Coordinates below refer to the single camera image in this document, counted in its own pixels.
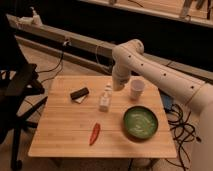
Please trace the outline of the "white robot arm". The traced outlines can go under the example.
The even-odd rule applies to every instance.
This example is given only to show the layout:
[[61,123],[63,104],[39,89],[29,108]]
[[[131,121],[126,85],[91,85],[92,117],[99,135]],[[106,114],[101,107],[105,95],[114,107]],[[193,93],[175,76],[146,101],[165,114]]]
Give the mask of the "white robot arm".
[[190,171],[213,171],[213,85],[153,62],[143,52],[138,39],[113,48],[114,90],[122,90],[134,71],[199,114],[197,133],[201,142],[193,145]]

